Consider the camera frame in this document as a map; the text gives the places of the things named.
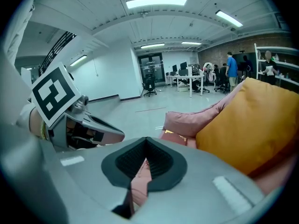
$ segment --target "ceiling light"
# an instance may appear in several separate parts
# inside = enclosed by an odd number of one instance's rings
[[[243,26],[242,23],[238,22],[235,18],[232,18],[231,16],[225,14],[224,12],[222,12],[221,10],[219,10],[218,12],[216,12],[216,15],[219,17],[222,17],[223,19],[233,23],[234,25],[236,25],[237,27],[241,27]]]
[[[74,61],[70,66],[74,66],[75,64],[79,63],[80,61],[84,60],[87,56],[81,56],[78,60]]]
[[[132,0],[127,1],[128,8],[135,8],[141,6],[149,6],[149,5],[185,5],[187,0]]]
[[[182,44],[188,44],[188,45],[201,45],[199,42],[182,42]]]
[[[141,49],[151,48],[151,47],[162,47],[164,45],[165,45],[165,43],[159,43],[159,44],[153,44],[153,45],[146,45],[146,46],[141,46]]]

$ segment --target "staircase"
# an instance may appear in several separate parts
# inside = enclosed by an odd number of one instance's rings
[[[62,50],[63,47],[65,47],[72,39],[74,39],[77,35],[71,33],[71,32],[65,32],[59,40],[55,43],[55,45],[52,47],[50,52],[47,54],[46,58],[44,59],[41,67],[38,70],[39,76],[41,76],[49,67],[53,59],[56,57],[56,55]]]

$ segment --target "doorway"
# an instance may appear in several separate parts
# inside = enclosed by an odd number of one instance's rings
[[[138,61],[143,83],[145,83],[148,75],[152,75],[155,79],[156,86],[165,85],[162,53],[139,56]]]

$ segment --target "shelving unit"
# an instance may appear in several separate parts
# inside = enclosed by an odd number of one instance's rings
[[[265,52],[267,50],[270,50],[272,53],[282,53],[282,54],[288,54],[288,55],[293,55],[293,56],[299,56],[299,50],[294,49],[294,48],[289,48],[289,47],[258,47],[256,46],[256,43],[254,43],[255,51],[256,51],[256,79],[258,79],[258,75],[263,75],[261,72],[259,72],[259,63],[260,62],[265,62],[266,60],[261,60],[258,57],[258,51],[260,52]],[[292,70],[299,71],[299,66],[287,62],[275,62],[278,66],[283,66]],[[299,86],[298,82],[295,82],[291,79],[287,79],[281,76],[275,76],[275,78],[279,80],[284,80],[289,83],[295,84]]]

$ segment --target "brick wall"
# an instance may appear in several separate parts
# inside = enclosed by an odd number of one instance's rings
[[[221,67],[223,63],[227,62],[227,53],[229,51],[233,54],[240,54],[240,50],[244,50],[245,53],[255,52],[254,43],[256,43],[257,46],[281,46],[294,48],[289,34],[275,33],[250,36],[200,51],[198,53],[199,64],[202,66],[206,62],[211,62]]]

